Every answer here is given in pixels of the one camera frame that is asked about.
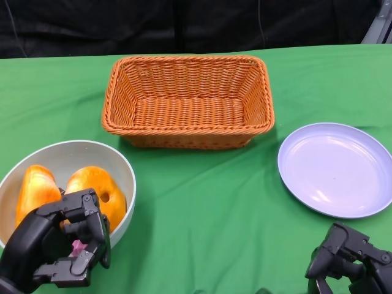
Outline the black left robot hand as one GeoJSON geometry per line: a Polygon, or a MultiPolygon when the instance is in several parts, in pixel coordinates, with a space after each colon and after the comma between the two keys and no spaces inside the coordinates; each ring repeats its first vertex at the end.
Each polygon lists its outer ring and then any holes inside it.
{"type": "Polygon", "coordinates": [[[87,287],[98,263],[111,263],[110,222],[99,197],[92,188],[65,194],[32,210],[13,232],[1,255],[1,293],[87,287]]]}

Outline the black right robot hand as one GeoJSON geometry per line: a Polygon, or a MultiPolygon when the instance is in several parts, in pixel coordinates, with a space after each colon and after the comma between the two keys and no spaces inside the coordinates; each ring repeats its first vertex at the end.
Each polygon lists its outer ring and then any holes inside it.
{"type": "Polygon", "coordinates": [[[347,277],[350,293],[391,293],[391,252],[376,248],[367,235],[335,222],[313,251],[305,277],[308,293],[332,293],[327,277],[347,277]]]}

